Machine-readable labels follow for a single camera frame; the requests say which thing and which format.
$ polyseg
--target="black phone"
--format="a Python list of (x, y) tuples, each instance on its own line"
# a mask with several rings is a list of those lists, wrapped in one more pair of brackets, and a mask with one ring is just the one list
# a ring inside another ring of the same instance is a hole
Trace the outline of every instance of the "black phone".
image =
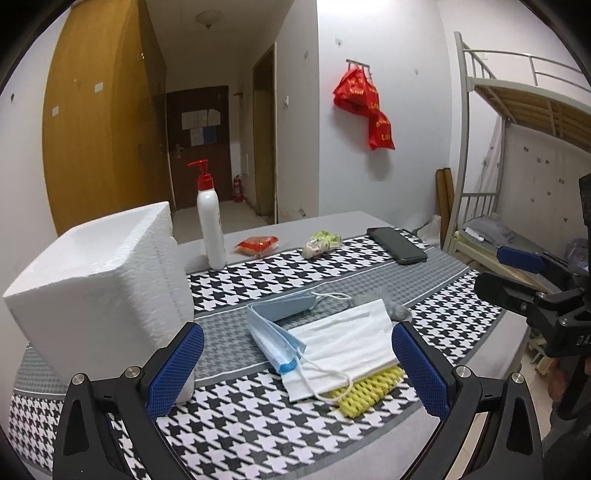
[(389, 226), (368, 228), (367, 233), (401, 265), (427, 261), (427, 254), (394, 228)]

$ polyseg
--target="houndstooth tablecloth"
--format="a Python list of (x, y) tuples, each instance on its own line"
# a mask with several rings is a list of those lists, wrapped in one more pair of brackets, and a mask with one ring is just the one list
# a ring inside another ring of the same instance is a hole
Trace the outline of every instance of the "houndstooth tablecloth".
[[(242, 311), (249, 301), (307, 288), (364, 293), (386, 284), (394, 300), (411, 307), (415, 328), (452, 363), (467, 360), (477, 350), (501, 310), (474, 295), (476, 272), (404, 235), (427, 250), (427, 262), (403, 267), (362, 236), (316, 261), (288, 251), (222, 272), (188, 276), (207, 348), (197, 364), (193, 398), (158, 419), (158, 426), (196, 478), (297, 478), (375, 441), (420, 405), (406, 379), (354, 420), (316, 400), (290, 404), (280, 377), (244, 328)], [(327, 299), (284, 326), (302, 325), (343, 308)], [(231, 338), (224, 334), (228, 329)], [(223, 354), (229, 350), (235, 354)], [(48, 472), (65, 387), (61, 385), (60, 392), (60, 385), (47, 376), (27, 375), (32, 365), (40, 371), (34, 350), (27, 352), (12, 398), (9, 438), (25, 460)], [(25, 385), (38, 393), (23, 392)], [(125, 426), (115, 418), (112, 424), (132, 472), (136, 478), (148, 478)]]

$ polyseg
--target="ceiling light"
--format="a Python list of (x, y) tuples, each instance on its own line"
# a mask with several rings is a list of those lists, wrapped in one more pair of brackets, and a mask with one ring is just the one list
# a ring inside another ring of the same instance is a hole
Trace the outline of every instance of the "ceiling light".
[(205, 10), (200, 14), (195, 15), (195, 21), (205, 25), (205, 28), (210, 29), (214, 23), (219, 22), (223, 18), (223, 13), (219, 10)]

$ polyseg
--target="paper notice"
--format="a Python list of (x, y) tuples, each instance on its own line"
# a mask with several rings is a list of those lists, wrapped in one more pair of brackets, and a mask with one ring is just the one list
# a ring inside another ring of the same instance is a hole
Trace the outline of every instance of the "paper notice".
[(183, 130), (191, 130), (197, 127), (197, 111), (181, 113), (181, 123)]
[(207, 126), (207, 110), (197, 110), (196, 114), (196, 127), (206, 127)]
[(196, 147), (203, 145), (203, 128), (192, 128), (191, 132), (191, 146)]
[(219, 125), (220, 123), (222, 123), (222, 116), (221, 116), (220, 112), (213, 109), (213, 108), (209, 109), (207, 111), (207, 124), (210, 127), (215, 127), (216, 125)]

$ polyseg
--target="black and white pattern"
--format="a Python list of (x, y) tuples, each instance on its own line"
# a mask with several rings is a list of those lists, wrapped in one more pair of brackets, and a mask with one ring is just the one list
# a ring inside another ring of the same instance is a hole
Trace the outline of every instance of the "black and white pattern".
[(478, 272), (466, 275), (415, 305), (414, 327), (456, 364), (482, 339), (502, 312), (474, 293)]
[[(351, 420), (317, 400), (290, 404), (279, 375), (267, 370), (197, 389), (158, 426), (197, 479), (273, 478), (355, 444), (415, 401), (403, 381)], [(136, 478), (148, 478), (123, 423), (113, 427)]]
[(53, 442), (63, 402), (12, 395), (8, 438), (23, 458), (51, 470)]
[[(501, 313), (474, 295), (476, 275), (468, 272), (411, 309), (415, 328), (453, 364), (470, 353)], [(12, 401), (11, 442), (25, 458), (51, 469), (52, 452), (44, 440), (54, 436), (61, 402), (18, 395)], [(402, 380), (351, 420), (316, 400), (290, 404), (280, 377), (265, 370), (196, 389), (191, 401), (158, 419), (158, 426), (196, 478), (263, 479), (355, 451), (358, 441), (417, 401)], [(113, 421), (113, 426), (134, 474), (148, 478), (123, 424)]]
[[(419, 248), (429, 247), (405, 230), (400, 233)], [(339, 249), (312, 260), (302, 257), (301, 249), (289, 250), (230, 265), (221, 271), (190, 274), (187, 278), (195, 312), (199, 313), (286, 292), (387, 261), (392, 261), (392, 256), (364, 235), (345, 240)]]

